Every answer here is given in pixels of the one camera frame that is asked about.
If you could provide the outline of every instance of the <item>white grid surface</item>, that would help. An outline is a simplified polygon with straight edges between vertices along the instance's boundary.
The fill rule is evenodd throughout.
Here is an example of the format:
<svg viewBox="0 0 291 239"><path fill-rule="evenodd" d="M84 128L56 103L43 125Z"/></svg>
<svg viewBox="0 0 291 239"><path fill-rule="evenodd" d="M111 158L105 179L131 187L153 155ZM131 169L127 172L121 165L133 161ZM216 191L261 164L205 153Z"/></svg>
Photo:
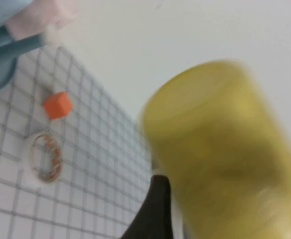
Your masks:
<svg viewBox="0 0 291 239"><path fill-rule="evenodd" d="M49 121L42 103L67 91L74 105ZM29 135L50 131L62 146L61 179L29 187L17 166ZM115 239L149 187L150 155L138 128L64 48L19 57L0 91L0 239Z"/></svg>

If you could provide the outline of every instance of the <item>orange cube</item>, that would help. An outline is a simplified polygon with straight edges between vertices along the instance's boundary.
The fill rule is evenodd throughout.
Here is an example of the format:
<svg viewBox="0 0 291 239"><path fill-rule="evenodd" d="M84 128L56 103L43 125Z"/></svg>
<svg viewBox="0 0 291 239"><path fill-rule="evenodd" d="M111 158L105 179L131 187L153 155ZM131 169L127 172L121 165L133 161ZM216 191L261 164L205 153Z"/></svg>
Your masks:
<svg viewBox="0 0 291 239"><path fill-rule="evenodd" d="M65 91L50 96L42 106L51 120L64 117L72 110L72 103Z"/></svg>

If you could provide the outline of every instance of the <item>grid line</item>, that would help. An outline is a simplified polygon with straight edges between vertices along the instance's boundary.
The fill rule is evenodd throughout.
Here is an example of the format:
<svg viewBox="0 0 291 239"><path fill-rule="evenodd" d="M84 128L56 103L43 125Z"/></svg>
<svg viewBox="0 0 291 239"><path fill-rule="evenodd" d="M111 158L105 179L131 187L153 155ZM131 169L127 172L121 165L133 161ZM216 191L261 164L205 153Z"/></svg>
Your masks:
<svg viewBox="0 0 291 239"><path fill-rule="evenodd" d="M73 111L49 121L41 105L59 91L68 93ZM41 188L16 166L22 142L38 131L51 132L64 156L61 178ZM45 167L46 148L35 149ZM19 57L15 80L0 92L0 218L6 222L0 238L22 235L24 224L31 239L119 238L143 203L150 176L149 147L138 127L64 47Z"/></svg>

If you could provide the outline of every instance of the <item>blue handle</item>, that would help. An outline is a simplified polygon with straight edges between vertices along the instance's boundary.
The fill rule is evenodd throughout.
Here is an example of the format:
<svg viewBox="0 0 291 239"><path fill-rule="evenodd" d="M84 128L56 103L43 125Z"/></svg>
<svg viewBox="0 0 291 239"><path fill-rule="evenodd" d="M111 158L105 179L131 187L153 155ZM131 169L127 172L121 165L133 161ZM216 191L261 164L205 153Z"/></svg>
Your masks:
<svg viewBox="0 0 291 239"><path fill-rule="evenodd" d="M43 46L41 34L15 41L0 47L0 63L12 60L21 54Z"/></svg>

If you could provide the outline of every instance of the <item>yellow plastic cup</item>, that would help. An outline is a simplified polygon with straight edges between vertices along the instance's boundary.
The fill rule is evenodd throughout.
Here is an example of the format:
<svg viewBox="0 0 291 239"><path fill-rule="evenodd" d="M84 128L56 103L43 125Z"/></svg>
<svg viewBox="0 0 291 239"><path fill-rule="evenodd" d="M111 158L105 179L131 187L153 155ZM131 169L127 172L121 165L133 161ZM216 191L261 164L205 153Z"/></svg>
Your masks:
<svg viewBox="0 0 291 239"><path fill-rule="evenodd" d="M143 128L197 239L291 239L291 148L237 63L167 82Z"/></svg>

